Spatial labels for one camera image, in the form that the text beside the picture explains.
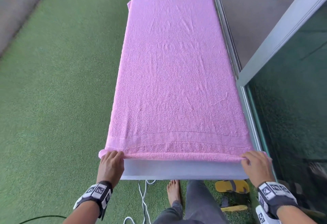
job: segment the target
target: artificial grass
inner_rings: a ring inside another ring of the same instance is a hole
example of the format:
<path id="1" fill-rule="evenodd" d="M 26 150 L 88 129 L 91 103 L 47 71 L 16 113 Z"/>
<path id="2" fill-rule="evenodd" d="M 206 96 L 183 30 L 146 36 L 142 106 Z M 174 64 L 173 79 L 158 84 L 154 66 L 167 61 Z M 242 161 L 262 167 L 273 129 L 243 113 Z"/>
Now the artificial grass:
<path id="1" fill-rule="evenodd" d="M 1 57 L 0 223 L 68 216 L 95 182 L 128 1 L 40 0 Z M 146 202 L 153 220 L 167 207 L 166 184 L 149 187 Z M 228 217 L 232 223 L 246 223 L 250 214 Z M 136 223 L 143 219 L 137 181 L 118 184 L 103 223 L 122 223 L 126 216 Z"/>

